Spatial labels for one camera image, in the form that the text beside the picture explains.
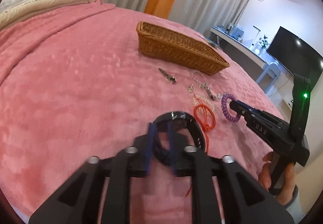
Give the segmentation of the right hand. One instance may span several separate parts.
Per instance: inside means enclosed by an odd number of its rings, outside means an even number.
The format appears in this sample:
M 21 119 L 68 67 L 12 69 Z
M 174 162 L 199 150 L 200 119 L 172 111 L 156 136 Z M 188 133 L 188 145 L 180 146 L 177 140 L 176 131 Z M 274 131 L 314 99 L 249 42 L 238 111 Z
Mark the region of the right hand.
M 262 160 L 265 163 L 262 167 L 261 173 L 258 176 L 259 183 L 267 191 L 269 191 L 269 188 L 271 187 L 271 184 L 272 184 L 271 175 L 269 171 L 272 158 L 273 158 L 273 152 L 269 152 L 263 157 Z M 288 166 L 285 168 L 285 183 L 283 185 L 281 192 L 276 196 L 276 200 L 283 206 L 286 206 L 289 202 L 292 201 L 293 192 L 296 186 L 296 172 L 294 167 L 295 166 L 293 163 L 289 163 Z

